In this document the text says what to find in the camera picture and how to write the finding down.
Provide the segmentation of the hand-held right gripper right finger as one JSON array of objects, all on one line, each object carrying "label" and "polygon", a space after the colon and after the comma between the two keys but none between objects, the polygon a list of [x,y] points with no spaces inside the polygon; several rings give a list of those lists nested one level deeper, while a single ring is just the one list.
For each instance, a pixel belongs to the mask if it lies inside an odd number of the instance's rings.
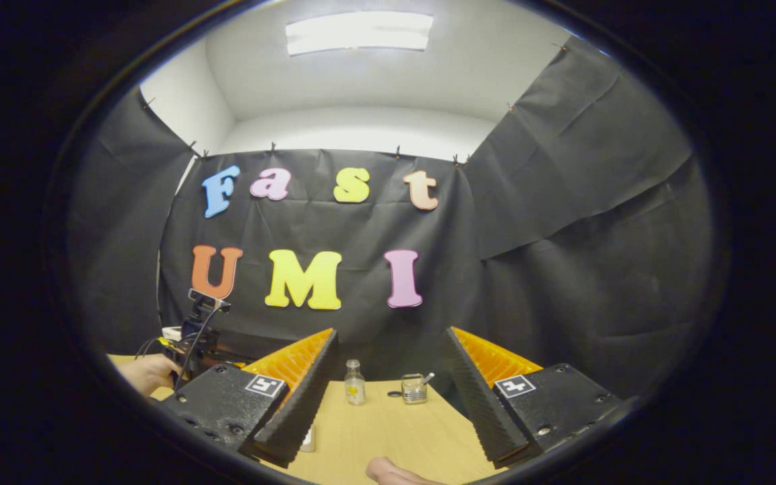
[{"label": "hand-held right gripper right finger", "polygon": [[515,465],[566,445],[622,400],[567,363],[540,366],[458,327],[445,357],[486,459]]}]

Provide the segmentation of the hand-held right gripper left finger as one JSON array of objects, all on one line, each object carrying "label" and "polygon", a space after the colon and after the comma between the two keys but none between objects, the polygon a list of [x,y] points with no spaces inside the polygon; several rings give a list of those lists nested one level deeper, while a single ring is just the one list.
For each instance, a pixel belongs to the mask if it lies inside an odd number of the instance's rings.
[{"label": "hand-held right gripper left finger", "polygon": [[249,365],[219,363],[160,407],[210,444],[288,467],[311,429],[337,356],[337,331],[324,329]]}]

